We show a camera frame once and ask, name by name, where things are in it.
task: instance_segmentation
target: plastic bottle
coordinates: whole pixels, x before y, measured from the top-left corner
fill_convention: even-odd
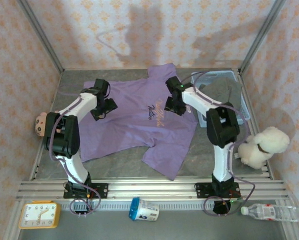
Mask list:
[[[278,206],[272,204],[253,204],[252,206],[242,206],[240,212],[249,215],[254,219],[269,221],[298,222],[299,210],[294,206]]]

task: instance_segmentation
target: blue and white cup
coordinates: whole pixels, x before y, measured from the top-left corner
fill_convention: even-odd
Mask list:
[[[159,217],[159,205],[134,197],[129,209],[129,218],[135,220],[156,221]]]

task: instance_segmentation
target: stuffed animal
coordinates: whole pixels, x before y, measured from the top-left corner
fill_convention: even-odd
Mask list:
[[[241,162],[260,169],[274,154],[283,153],[287,149],[290,138],[281,130],[270,126],[255,136],[249,136],[246,142],[238,147]]]
[[[46,125],[46,112],[41,112],[40,115],[35,120],[35,132],[40,137],[44,137],[45,134],[45,125]]]

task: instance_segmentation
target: floral wallpaper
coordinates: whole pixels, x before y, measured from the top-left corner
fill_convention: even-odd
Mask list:
[[[276,126],[291,139],[271,160],[299,201],[299,0],[289,0],[243,76],[261,128]]]
[[[58,80],[17,1],[0,0],[0,239],[37,154],[35,118],[49,110]]]
[[[275,0],[29,0],[65,69],[239,67]]]

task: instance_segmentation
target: clock face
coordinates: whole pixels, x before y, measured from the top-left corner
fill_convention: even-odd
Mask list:
[[[55,221],[56,203],[34,203],[24,206],[21,228],[51,227]]]

